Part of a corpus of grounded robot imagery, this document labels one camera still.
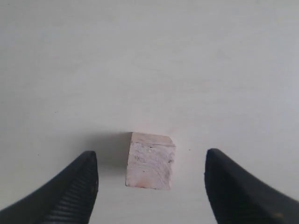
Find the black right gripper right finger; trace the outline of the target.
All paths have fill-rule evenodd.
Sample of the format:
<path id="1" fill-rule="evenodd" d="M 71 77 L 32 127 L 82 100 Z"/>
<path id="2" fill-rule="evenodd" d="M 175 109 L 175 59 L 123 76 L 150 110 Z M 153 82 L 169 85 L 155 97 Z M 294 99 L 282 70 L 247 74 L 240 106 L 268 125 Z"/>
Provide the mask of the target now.
<path id="1" fill-rule="evenodd" d="M 265 184 L 219 149 L 209 149 L 205 188 L 219 224 L 297 224 L 299 202 Z"/>

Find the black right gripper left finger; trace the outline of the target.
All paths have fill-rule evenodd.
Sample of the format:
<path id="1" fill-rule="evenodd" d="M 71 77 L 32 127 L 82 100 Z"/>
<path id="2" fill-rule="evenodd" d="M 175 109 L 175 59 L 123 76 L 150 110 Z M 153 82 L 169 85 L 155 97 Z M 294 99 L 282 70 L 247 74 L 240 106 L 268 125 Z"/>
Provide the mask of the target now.
<path id="1" fill-rule="evenodd" d="M 85 151 L 58 175 L 0 211 L 2 224 L 87 224 L 99 189 L 97 156 Z"/>

